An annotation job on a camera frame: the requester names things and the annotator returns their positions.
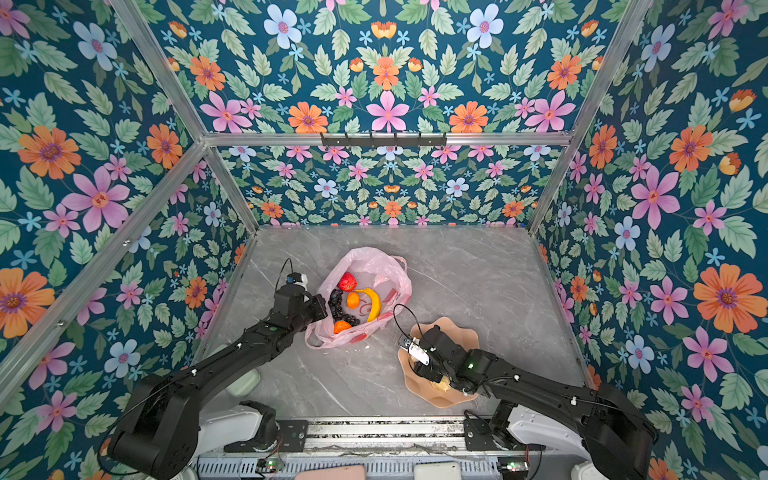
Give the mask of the red fake fruit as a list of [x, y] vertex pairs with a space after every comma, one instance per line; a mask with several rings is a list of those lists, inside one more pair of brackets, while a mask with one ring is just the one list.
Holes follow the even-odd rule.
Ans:
[[357, 289], [357, 279], [352, 273], [345, 272], [338, 281], [337, 287], [343, 292], [353, 292]]

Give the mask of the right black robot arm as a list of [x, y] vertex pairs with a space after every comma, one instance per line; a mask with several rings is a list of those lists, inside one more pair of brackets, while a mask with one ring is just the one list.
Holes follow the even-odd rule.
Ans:
[[503, 430], [517, 442], [579, 455], [608, 479], [647, 477], [658, 430], [614, 386], [594, 390], [533, 374], [491, 352], [464, 349], [437, 325], [420, 338], [401, 337], [399, 347], [417, 376], [498, 399], [500, 410], [509, 409]]

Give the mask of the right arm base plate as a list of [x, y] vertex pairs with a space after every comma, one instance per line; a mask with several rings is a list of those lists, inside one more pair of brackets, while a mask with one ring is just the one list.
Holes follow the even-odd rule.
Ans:
[[472, 411], [464, 411], [463, 419], [465, 448], [468, 451], [524, 451], [543, 452], [545, 447], [538, 444], [524, 444], [515, 439], [501, 426], [493, 424]]

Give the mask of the pink plastic bag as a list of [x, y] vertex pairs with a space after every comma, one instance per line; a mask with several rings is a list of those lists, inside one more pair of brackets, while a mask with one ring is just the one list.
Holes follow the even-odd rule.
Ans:
[[328, 314], [307, 328], [305, 343], [319, 350], [355, 344], [385, 328], [394, 307], [409, 302], [413, 287], [405, 258], [359, 247], [341, 258], [317, 293]]

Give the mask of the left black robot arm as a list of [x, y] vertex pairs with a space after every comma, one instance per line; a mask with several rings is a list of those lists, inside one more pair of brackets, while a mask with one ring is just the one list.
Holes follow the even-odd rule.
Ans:
[[196, 456], [203, 407], [327, 316], [321, 295], [309, 294], [300, 284], [278, 288], [267, 316], [232, 344], [186, 370], [137, 383], [110, 435], [108, 457], [154, 479], [173, 478]]

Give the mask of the beige fake potato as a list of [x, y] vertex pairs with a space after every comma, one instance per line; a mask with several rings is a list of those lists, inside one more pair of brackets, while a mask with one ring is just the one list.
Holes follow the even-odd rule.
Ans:
[[441, 391], [441, 392], [447, 392], [451, 389], [450, 385], [450, 379], [448, 377], [443, 376], [440, 382], [432, 382], [432, 387]]

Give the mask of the orange fake fruit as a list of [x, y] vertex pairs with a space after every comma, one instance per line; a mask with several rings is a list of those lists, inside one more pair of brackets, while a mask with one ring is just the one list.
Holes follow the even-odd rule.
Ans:
[[351, 291], [346, 297], [346, 306], [349, 309], [357, 309], [361, 303], [360, 295], [356, 291]]
[[346, 330], [349, 330], [352, 328], [352, 325], [344, 320], [339, 320], [334, 323], [334, 330], [333, 332], [335, 334], [340, 334], [341, 332], [344, 332]]

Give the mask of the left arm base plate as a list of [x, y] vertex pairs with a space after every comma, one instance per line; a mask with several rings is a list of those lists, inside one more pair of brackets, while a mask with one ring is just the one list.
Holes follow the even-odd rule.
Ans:
[[249, 440], [236, 441], [224, 447], [226, 453], [297, 453], [304, 450], [308, 438], [306, 420], [268, 419]]

